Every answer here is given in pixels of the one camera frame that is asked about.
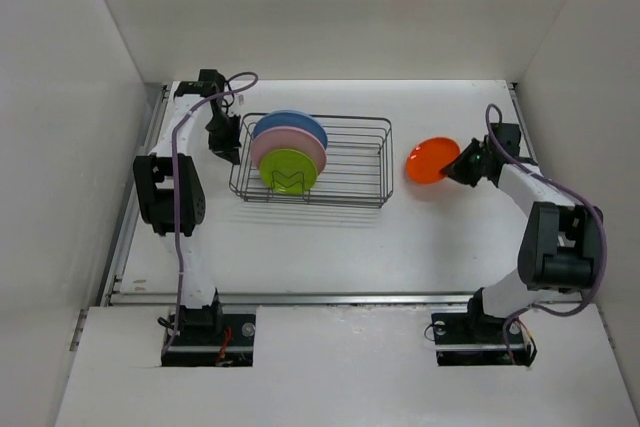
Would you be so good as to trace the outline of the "orange plate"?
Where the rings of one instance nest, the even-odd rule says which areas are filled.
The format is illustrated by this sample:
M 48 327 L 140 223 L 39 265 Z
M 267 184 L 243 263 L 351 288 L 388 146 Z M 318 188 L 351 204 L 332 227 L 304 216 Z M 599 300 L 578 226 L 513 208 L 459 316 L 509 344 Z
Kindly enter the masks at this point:
M 434 184 L 446 178 L 443 170 L 460 154 L 456 141 L 433 137 L 421 142 L 409 154 L 405 170 L 408 178 L 418 184 Z

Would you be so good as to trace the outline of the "pink plate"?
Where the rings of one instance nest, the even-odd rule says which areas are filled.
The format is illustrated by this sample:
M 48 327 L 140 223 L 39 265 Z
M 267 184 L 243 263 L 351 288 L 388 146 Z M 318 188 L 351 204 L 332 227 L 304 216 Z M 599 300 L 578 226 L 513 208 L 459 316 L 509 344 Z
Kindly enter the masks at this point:
M 275 149 L 295 149 L 306 154 L 316 165 L 318 175 L 327 163 L 326 149 L 312 134 L 294 127 L 275 127 L 252 141 L 250 155 L 253 165 L 258 169 L 262 158 Z

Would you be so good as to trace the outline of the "green plate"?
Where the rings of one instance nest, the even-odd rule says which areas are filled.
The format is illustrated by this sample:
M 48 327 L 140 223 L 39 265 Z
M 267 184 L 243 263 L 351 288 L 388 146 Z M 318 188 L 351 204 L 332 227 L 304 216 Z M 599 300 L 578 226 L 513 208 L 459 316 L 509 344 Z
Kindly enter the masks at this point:
M 295 149 L 275 149 L 266 154 L 258 167 L 265 186 L 276 193 L 304 195 L 315 185 L 316 165 Z

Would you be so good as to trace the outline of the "grey wire dish rack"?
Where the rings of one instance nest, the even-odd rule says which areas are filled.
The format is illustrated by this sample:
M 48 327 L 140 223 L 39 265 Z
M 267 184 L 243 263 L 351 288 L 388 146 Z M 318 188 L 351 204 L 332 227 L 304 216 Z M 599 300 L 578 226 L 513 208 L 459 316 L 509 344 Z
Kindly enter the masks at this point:
M 328 135 L 327 163 L 304 195 L 276 193 L 263 183 L 251 161 L 252 131 L 267 113 L 248 113 L 240 128 L 240 162 L 231 170 L 229 187 L 245 201 L 298 202 L 380 208 L 393 193 L 391 122 L 382 117 L 311 115 Z

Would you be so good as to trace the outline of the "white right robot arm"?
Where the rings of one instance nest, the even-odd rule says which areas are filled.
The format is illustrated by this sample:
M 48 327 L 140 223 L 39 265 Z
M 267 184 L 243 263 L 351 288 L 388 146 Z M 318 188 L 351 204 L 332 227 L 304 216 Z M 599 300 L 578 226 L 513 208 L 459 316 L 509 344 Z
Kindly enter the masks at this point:
M 490 181 L 527 215 L 514 270 L 476 291 L 467 304 L 463 328 L 477 341 L 495 334 L 500 321 L 536 308 L 550 292 L 591 291 L 602 280 L 606 240 L 601 211 L 520 158 L 520 141 L 518 125 L 491 122 L 483 140 L 473 139 L 441 169 L 461 185 Z

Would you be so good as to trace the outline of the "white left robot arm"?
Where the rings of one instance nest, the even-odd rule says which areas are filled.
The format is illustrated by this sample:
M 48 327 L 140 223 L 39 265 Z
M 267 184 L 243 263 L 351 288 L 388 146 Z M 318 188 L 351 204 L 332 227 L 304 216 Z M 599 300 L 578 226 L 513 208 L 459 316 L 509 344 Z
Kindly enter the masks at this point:
M 240 117 L 229 111 L 229 81 L 215 69 L 202 69 L 195 81 L 178 84 L 173 116 L 157 144 L 133 162 L 139 210 L 144 223 L 177 261 L 178 306 L 198 310 L 189 331 L 201 343 L 217 341 L 223 318 L 208 309 L 215 303 L 213 275 L 204 261 L 198 228 L 206 213 L 206 196 L 194 151 L 206 147 L 214 156 L 239 163 Z

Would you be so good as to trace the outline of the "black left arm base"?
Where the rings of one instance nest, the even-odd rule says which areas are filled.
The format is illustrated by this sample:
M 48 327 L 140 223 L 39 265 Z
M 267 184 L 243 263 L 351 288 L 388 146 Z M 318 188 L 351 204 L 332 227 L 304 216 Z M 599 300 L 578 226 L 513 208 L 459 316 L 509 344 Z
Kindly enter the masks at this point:
M 160 354 L 163 367 L 252 367 L 256 311 L 231 310 L 219 303 L 203 309 L 181 306 L 178 331 L 175 314 L 159 317 L 165 329 Z

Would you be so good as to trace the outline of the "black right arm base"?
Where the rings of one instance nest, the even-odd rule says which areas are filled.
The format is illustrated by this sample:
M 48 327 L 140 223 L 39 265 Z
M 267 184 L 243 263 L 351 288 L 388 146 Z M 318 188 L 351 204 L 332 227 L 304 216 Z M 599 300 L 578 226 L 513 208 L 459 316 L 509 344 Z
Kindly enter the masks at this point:
M 503 336 L 503 324 L 475 324 L 465 310 L 436 309 L 424 334 L 435 344 L 439 367 L 530 367 L 538 354 L 536 342 L 519 321 Z

